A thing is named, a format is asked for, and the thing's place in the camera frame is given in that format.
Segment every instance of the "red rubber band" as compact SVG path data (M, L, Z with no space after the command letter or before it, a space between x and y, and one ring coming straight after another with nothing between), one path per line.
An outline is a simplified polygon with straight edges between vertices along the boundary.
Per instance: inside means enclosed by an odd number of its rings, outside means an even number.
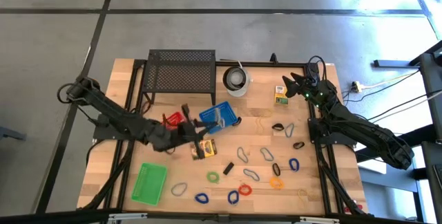
M241 185L240 188L238 189L238 192L240 194L242 194L243 196L248 196L249 194L251 194L251 191L252 191L251 187L246 184Z

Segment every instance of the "green rubber band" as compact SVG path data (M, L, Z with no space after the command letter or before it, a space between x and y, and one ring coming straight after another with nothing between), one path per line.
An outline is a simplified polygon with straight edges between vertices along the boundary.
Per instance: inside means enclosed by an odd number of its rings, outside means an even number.
M207 172L207 180L211 183L218 183L220 181L220 175L214 171L209 171Z

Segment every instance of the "desk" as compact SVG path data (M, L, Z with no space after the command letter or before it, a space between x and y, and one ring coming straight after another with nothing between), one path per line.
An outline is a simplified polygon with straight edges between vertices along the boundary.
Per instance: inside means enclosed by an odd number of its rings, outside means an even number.
M116 59L110 75L106 96L124 106L128 85L131 79L133 59ZM217 66L216 71L216 103L229 101L242 122L237 127L229 127L215 135L218 154L204 160L192 160L189 144L177 147L173 155L154 152L152 147L135 143L128 184L124 199L124 211L132 212L184 212L184 213L232 213L232 214L289 214L321 216L325 213L323 197L320 189L318 164L314 146L310 143L307 126L309 109L307 102L301 96L290 99L289 106L275 105L273 94L276 85L283 85L282 75L290 72L303 74L301 68L245 67L251 74L253 82L247 94L243 97L231 97L222 84L222 75L228 67ZM334 65L327 65L329 80L338 88L338 77ZM137 76L135 90L140 86L140 75ZM198 113L211 107L208 94L166 94L157 93L155 104L144 116L161 120L162 114L170 115L180 110L180 105L187 103L193 118ZM271 126L277 122L284 125L293 122L294 134L286 138L284 132L274 131ZM302 149L295 150L292 144L304 142ZM106 140L96 146L90 153L83 185L78 200L78 207L89 203L100 187L106 182L111 170L116 141ZM249 163L244 164L236 156L237 148L241 146L249 157ZM275 157L273 162L281 168L280 179L285 188L273 189L269 180L273 176L271 164L260 153L260 148L266 147ZM346 146L334 145L334 154L338 167L338 175L348 194L363 206L368 212L363 192L361 177L356 163L356 157ZM297 158L300 171L292 172L289 159ZM138 171L143 162L153 162L168 167L168 175L163 187L158 206L144 205L131 200L133 186ZM222 174L224 168L233 162L235 166L230 173ZM245 176L244 168L256 171L260 182L255 182ZM208 171L216 171L220 175L220 183L209 183L206 179ZM179 182L187 182L184 195L176 197L171 194L171 187ZM253 188L250 196L242 196L236 206L227 202L227 194L237 189L241 183L247 183ZM114 187L110 206L115 207L120 181ZM331 199L331 209L336 212L336 202L332 184L328 182ZM200 192L209 196L209 204L202 205L193 199Z

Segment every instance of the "small box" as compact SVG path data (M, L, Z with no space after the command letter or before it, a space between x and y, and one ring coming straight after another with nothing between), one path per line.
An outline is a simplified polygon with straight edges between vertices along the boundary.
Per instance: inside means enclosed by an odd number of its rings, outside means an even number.
M287 92L287 88L285 86L276 86L275 87L275 104L289 104L289 98L285 96Z
M204 151L204 158L216 155L215 140L201 140L200 148ZM191 143L191 154L194 160L198 160L198 155L196 154L195 143Z

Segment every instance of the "metal mesh stool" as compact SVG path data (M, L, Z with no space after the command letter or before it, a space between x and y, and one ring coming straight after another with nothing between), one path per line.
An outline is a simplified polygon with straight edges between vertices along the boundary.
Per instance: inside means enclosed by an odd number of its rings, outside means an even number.
M214 50L150 50L145 68L143 92L210 93L215 105Z

